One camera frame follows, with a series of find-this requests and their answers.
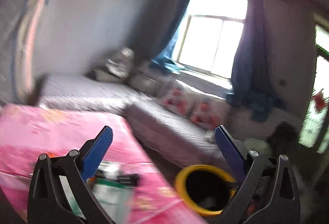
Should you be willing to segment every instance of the bolt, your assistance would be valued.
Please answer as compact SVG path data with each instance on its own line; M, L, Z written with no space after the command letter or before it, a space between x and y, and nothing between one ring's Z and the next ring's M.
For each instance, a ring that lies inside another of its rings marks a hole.
M286 156L286 155L281 155L281 159L282 159L283 161L288 161L288 156Z
M45 160L47 158L46 154L40 154L39 159L40 160Z
M76 155L78 155L78 150L71 150L68 154L70 155L70 156L76 156Z
M259 156L259 153L256 150L251 150L250 155L253 157Z

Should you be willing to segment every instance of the blue gripper pad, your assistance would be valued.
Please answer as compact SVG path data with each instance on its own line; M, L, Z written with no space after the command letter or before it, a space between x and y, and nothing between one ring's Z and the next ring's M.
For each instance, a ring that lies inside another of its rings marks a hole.
M84 181L95 175L112 141L113 131L110 127L105 126L95 139L86 141L82 146L80 151L83 151L85 146L92 145L82 159L81 177Z
M233 172L237 182L242 183L246 178L245 161L239 150L234 145L227 130L220 126L215 129L215 142L222 152L228 166Z

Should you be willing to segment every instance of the floral tablecloth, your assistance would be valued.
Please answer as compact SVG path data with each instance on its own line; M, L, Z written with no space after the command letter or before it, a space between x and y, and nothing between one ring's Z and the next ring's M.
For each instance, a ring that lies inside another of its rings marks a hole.
M123 117L10 104L0 115L0 186L14 208L21 215L26 214L30 173L41 153L62 156L71 149L80 149L104 125L110 126L114 134L104 160L121 162L126 173L138 173L141 177L129 223L205 223L179 199L137 143Z

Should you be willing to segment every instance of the curtain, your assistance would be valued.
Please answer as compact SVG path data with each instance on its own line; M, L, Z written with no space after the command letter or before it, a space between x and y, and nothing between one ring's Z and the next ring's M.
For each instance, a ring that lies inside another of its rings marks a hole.
M231 83L233 94L226 99L231 105L252 110L251 119L263 122L278 105L268 73L268 53L264 37L264 0L248 0L247 14L239 46L234 56Z
M178 38L179 25L185 16L189 2L190 0L178 1L174 18L160 41L160 48L163 50L159 55L151 59L150 68L158 69L164 74L175 73L184 68L182 65L172 60L171 56Z

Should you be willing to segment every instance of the yellow bucket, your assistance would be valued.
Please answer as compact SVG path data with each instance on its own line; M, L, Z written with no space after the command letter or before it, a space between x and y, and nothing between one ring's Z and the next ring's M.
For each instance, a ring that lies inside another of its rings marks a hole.
M175 188L186 205L206 217L219 215L235 190L227 182L236 183L226 171L211 165L192 165L182 169Z

